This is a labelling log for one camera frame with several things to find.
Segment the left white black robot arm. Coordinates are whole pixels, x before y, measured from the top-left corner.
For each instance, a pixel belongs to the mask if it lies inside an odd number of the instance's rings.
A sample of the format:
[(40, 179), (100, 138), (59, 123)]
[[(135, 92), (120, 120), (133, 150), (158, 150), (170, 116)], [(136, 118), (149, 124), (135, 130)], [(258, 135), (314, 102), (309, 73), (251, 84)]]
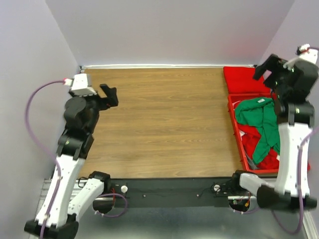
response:
[(110, 175), (94, 171), (80, 193), (72, 198), (77, 176), (93, 144), (99, 113), (119, 103), (117, 89), (101, 84), (105, 97), (97, 92), (80, 95), (70, 90), (65, 103), (65, 128), (58, 140), (55, 170), (45, 201), (35, 219), (25, 223), (24, 231), (40, 239), (73, 239), (79, 220), (98, 196), (110, 193)]

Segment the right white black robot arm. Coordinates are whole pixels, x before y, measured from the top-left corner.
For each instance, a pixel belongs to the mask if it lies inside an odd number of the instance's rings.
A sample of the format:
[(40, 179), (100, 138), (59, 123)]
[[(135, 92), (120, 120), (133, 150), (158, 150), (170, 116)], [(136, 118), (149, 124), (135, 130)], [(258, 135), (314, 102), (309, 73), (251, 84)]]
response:
[(275, 94), (281, 144), (279, 171), (271, 184), (254, 173), (237, 170), (229, 189), (235, 195), (250, 192), (262, 209), (302, 212), (317, 207), (317, 200), (310, 197), (307, 178), (309, 138), (315, 132), (315, 109), (307, 97), (319, 77), (318, 53), (318, 48), (307, 47), (291, 60), (272, 54), (255, 68), (255, 80), (270, 71), (264, 85)]

